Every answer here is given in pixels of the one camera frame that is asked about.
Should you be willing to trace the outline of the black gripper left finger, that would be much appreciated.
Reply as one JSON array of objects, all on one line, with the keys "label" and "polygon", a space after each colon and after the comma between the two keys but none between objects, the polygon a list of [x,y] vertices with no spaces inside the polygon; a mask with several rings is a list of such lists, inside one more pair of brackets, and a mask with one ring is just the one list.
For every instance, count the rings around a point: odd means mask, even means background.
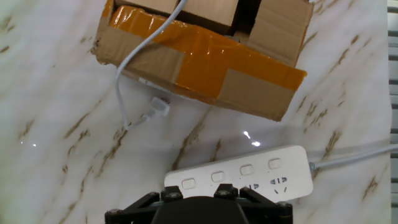
[{"label": "black gripper left finger", "polygon": [[178,186],[166,187],[161,192],[150,192],[127,208],[111,209],[104,214],[105,224],[151,223],[156,212],[166,203],[182,200]]}]

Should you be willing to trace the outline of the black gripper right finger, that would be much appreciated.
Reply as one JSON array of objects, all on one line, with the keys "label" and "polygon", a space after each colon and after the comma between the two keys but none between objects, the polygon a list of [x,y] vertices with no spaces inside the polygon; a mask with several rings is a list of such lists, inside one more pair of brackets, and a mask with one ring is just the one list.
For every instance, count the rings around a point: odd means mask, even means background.
[{"label": "black gripper right finger", "polygon": [[220,184],[213,197],[234,202],[247,223],[293,224],[291,203],[272,202],[249,187]]}]

